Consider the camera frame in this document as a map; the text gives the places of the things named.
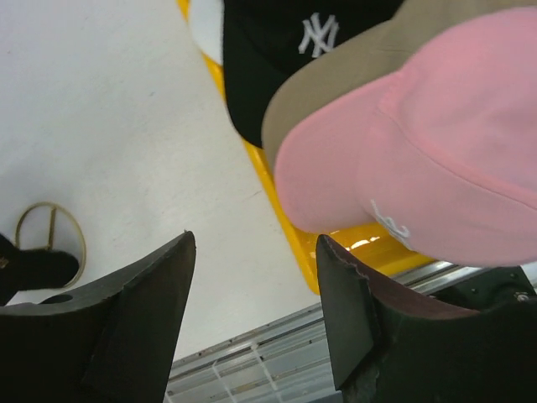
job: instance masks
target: baseball cap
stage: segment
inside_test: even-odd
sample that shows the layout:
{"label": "baseball cap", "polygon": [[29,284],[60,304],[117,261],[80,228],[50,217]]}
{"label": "baseball cap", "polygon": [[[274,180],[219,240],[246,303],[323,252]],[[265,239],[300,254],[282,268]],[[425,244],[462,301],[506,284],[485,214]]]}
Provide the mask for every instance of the baseball cap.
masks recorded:
{"label": "baseball cap", "polygon": [[284,212],[313,233],[376,220],[458,264],[537,260],[536,70],[536,7],[448,29],[290,130],[274,167]]}
{"label": "baseball cap", "polygon": [[401,285],[326,235],[316,255],[334,385],[349,401],[499,402],[534,393],[536,297],[466,309]]}
{"label": "baseball cap", "polygon": [[446,29],[537,0],[406,0],[392,19],[338,46],[297,71],[276,92],[264,115],[263,151],[270,170],[279,146],[302,119],[329,102],[396,71]]}
{"label": "baseball cap", "polygon": [[222,65],[223,24],[223,0],[190,0],[188,25],[192,39],[218,65]]}
{"label": "baseball cap", "polygon": [[235,129],[261,147],[261,124],[284,81],[390,19],[403,0],[225,0],[223,74]]}

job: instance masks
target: beige baseball cap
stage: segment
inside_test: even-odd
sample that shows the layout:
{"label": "beige baseball cap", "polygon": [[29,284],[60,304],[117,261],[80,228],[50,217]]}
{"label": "beige baseball cap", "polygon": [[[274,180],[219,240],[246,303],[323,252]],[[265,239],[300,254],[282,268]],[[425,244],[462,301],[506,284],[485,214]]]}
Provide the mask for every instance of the beige baseball cap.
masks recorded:
{"label": "beige baseball cap", "polygon": [[289,131],[338,97],[398,70],[446,29],[483,14],[537,5],[537,0],[406,0],[394,17],[341,44],[293,74],[263,119],[262,142],[274,170]]}

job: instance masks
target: gold ring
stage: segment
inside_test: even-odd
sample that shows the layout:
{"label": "gold ring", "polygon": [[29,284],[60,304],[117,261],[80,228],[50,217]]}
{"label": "gold ring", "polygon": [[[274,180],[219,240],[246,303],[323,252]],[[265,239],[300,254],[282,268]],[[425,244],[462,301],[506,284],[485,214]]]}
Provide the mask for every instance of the gold ring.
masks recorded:
{"label": "gold ring", "polygon": [[73,224],[75,227],[76,233],[78,235],[78,240],[82,246],[82,257],[80,262],[80,267],[78,268],[78,271],[76,272],[75,277],[71,281],[69,281],[67,284],[65,284],[60,289],[69,288],[73,284],[75,284],[80,277],[82,276],[82,273],[84,272],[84,268],[86,267],[86,240],[84,239],[84,234],[82,233],[81,226],[79,223],[75,220],[75,217],[67,211],[65,208],[60,206],[59,204],[52,203],[49,201],[41,201],[39,203],[35,203],[32,206],[28,207],[26,211],[23,213],[23,215],[20,217],[17,223],[17,229],[15,230],[15,246],[17,248],[20,248],[20,232],[21,228],[23,227],[24,220],[26,217],[35,209],[40,207],[50,207],[50,227],[49,227],[49,242],[45,249],[50,250],[52,249],[54,245],[54,232],[55,232],[55,223],[56,223],[56,213],[62,212],[69,221]]}

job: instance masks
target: pink baseball cap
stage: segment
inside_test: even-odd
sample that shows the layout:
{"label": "pink baseball cap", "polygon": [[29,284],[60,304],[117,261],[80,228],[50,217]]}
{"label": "pink baseball cap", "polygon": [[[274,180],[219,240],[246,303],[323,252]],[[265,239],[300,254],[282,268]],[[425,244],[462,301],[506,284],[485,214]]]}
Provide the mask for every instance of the pink baseball cap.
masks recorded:
{"label": "pink baseball cap", "polygon": [[376,220],[436,259],[537,260],[537,8],[448,29],[311,114],[281,144],[274,181],[306,232]]}

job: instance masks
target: white surface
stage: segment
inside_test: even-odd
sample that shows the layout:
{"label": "white surface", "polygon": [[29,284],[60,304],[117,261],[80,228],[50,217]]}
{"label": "white surface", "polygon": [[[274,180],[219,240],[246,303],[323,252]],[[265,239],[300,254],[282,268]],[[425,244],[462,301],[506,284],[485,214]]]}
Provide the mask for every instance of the white surface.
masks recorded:
{"label": "white surface", "polygon": [[223,0],[190,0],[188,14],[192,39],[211,60],[222,65]]}
{"label": "white surface", "polygon": [[78,285],[194,232],[176,358],[318,302],[173,0],[1,2],[0,133],[0,231],[66,207],[88,246]]}

